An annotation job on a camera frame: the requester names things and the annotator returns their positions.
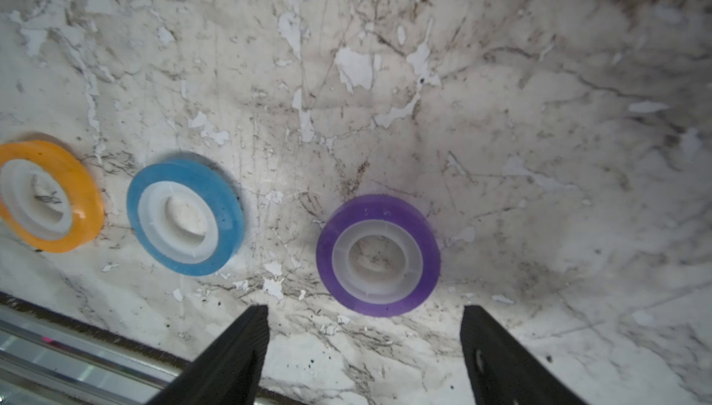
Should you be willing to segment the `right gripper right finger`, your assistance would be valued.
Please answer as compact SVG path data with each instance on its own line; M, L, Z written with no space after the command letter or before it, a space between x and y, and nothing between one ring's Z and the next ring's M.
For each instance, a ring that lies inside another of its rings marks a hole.
M460 340L476 403L585 404L482 306L464 308Z

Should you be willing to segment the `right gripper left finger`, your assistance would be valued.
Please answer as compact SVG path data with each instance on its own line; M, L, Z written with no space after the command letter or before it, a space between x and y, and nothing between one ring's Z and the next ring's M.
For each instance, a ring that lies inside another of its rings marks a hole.
M268 307L248 307L151 404L252 404L270 339Z

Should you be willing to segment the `purple tape roll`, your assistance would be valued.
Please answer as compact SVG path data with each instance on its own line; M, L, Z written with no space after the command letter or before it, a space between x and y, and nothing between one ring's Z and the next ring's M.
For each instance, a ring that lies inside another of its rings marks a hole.
M320 234L316 263L336 301L373 317L417 308L441 274L441 253L426 217L390 195L364 195L336 210Z

